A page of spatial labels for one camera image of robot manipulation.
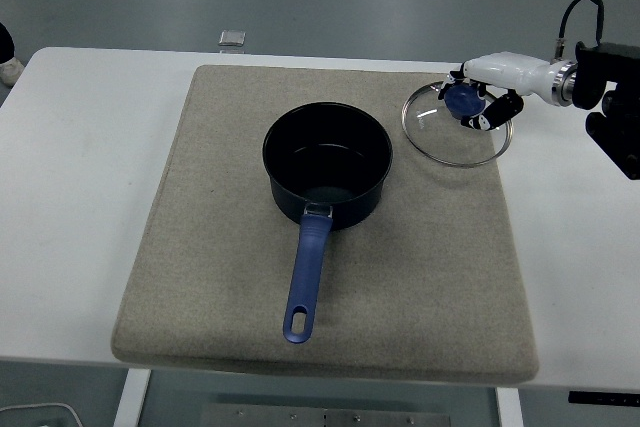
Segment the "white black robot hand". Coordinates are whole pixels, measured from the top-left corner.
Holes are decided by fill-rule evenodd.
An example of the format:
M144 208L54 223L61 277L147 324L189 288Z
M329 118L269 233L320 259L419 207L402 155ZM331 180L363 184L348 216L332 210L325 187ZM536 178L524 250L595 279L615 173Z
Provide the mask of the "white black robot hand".
M523 98L537 95L554 106L571 103L576 65L500 52L468 60L451 71L438 99L464 127L489 131L502 126L524 107Z

